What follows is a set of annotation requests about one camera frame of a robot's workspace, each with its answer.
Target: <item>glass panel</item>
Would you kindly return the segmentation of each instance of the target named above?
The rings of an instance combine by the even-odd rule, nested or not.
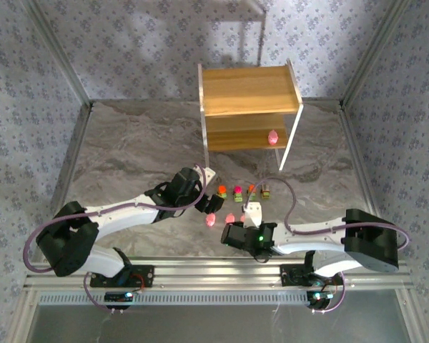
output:
[[[40,306],[28,342],[409,342],[394,291],[349,291],[335,312],[299,306]]]

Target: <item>aluminum frame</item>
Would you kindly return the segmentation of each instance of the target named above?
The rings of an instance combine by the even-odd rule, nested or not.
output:
[[[64,48],[57,39],[56,34],[52,31],[51,24],[38,4],[38,1],[22,0],[22,5],[34,23],[36,30],[40,33],[47,48],[50,50],[54,60],[59,65],[62,74],[65,75],[66,80],[73,89],[73,92],[76,94],[79,103],[90,106],[92,104],[92,99],[87,95],[77,73],[64,51]]]
[[[410,0],[395,0],[391,2],[343,94],[343,106],[346,109],[351,107],[356,96],[359,94],[375,62],[380,57],[383,48],[389,42],[400,18],[402,18],[403,12],[409,5]]]
[[[354,162],[357,182],[360,185],[368,211],[380,217],[379,207],[373,195],[373,186],[368,178],[364,161],[361,159],[360,147],[355,138],[355,131],[350,117],[345,113],[342,107],[339,108],[338,114],[340,115],[342,130],[347,137],[348,148],[350,149],[350,154]],[[407,291],[398,289],[396,290],[396,295],[410,340],[417,343],[429,342],[429,327],[420,309],[415,289],[411,288],[407,289]]]
[[[249,257],[143,257],[131,259],[133,264],[153,264],[155,266],[154,286],[145,291],[155,294],[167,291],[169,294],[180,291],[191,294],[208,291],[268,291],[273,294],[282,294],[283,291],[308,290],[306,287],[281,286],[280,265],[302,264],[303,262],[303,259],[286,257],[274,258],[266,264],[259,264]],[[46,263],[38,263],[35,267],[47,266]],[[413,284],[406,263],[400,261],[399,268],[400,271],[394,274],[376,273],[364,268],[350,270],[345,274],[347,291],[396,289],[397,292],[409,292]],[[63,295],[70,291],[81,291],[84,274],[77,272],[69,277],[58,278],[52,273],[29,273],[11,323],[9,342],[23,342],[22,338],[28,336],[42,293],[51,291],[51,293],[59,292],[60,295]],[[413,299],[408,301],[410,305],[413,303]]]

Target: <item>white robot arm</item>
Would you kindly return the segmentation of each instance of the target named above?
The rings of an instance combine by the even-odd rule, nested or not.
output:
[[[218,211],[224,199],[216,195],[209,199],[204,194],[214,177],[209,168],[183,168],[171,182],[126,202],[100,207],[70,202],[52,221],[32,233],[24,247],[24,263],[34,272],[52,269],[58,277],[78,270],[92,272],[96,276],[91,280],[92,287],[135,287],[138,283],[151,287],[153,266],[134,266],[120,249],[106,249],[95,242],[128,227],[178,217],[180,211],[192,206],[206,214]],[[282,222],[264,223],[259,202],[250,202],[244,211],[244,222],[229,223],[224,228],[223,244],[265,262],[273,255],[306,252],[304,264],[280,268],[283,286],[331,284],[337,273],[360,266],[377,272],[398,270],[396,231],[381,227],[394,226],[363,211],[349,209],[345,217],[293,225],[292,231]],[[29,242],[35,237],[51,269],[35,270],[28,262]]]

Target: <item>white metal frame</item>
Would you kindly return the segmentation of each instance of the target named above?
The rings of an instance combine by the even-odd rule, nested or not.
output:
[[[39,298],[40,291],[38,290],[24,289],[22,291],[16,311],[14,311],[6,342],[27,342]]]
[[[60,71],[65,76],[73,92],[77,96],[80,104],[90,106],[92,100],[87,95],[81,80],[77,76],[64,48],[57,39],[56,34],[51,29],[51,24],[46,18],[44,11],[41,9],[36,0],[22,0],[22,5],[26,9],[29,18],[34,23],[36,30],[40,33],[46,47],[50,50],[54,60],[60,67]]]
[[[205,122],[205,108],[203,105],[203,71],[202,65],[197,65],[197,73],[199,77],[199,104],[200,104],[200,123],[202,125],[202,141],[203,152],[205,157],[205,168],[209,168],[209,155],[208,155],[208,138],[207,138],[207,123]]]
[[[373,35],[369,46],[360,60],[350,83],[347,85],[343,94],[343,106],[349,109],[355,100],[359,91],[362,89],[365,80],[378,60],[385,45],[389,42],[391,35],[398,25],[404,10],[410,5],[410,0],[395,0],[391,2],[390,7],[383,16],[383,20]]]
[[[287,140],[287,146],[285,149],[285,153],[283,154],[283,158],[280,159],[280,152],[278,149],[275,149],[275,156],[277,157],[278,162],[278,170],[282,171],[285,167],[285,163],[287,160],[287,155],[289,154],[289,150],[291,149],[292,141],[294,140],[295,132],[297,131],[297,125],[300,121],[300,116],[302,115],[303,111],[303,101],[302,101],[302,95],[300,94],[299,86],[297,85],[297,79],[295,78],[294,69],[292,69],[291,60],[286,60],[287,67],[289,68],[289,74],[291,76],[292,84],[294,85],[294,91],[297,95],[297,102],[299,103],[299,109],[297,110],[297,114],[294,119],[294,124],[292,125],[291,133],[289,135],[289,139]]]

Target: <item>small colored block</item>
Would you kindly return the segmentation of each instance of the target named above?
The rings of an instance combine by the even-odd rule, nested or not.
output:
[[[253,189],[255,189],[255,186],[254,184],[251,184],[250,187],[248,187],[247,195],[250,195],[252,192],[251,200],[254,201],[256,200],[256,190],[253,191]]]
[[[243,201],[242,187],[235,186],[234,187],[234,202],[242,202],[242,201]]]
[[[243,202],[243,196],[241,193],[234,194],[234,202]]]
[[[270,198],[270,189],[269,189],[268,185],[266,185],[266,184],[262,185],[260,195],[263,199],[269,199]]]
[[[223,199],[227,199],[227,189],[226,189],[226,186],[224,186],[224,185],[219,186],[218,189],[217,189],[217,195],[219,195]]]

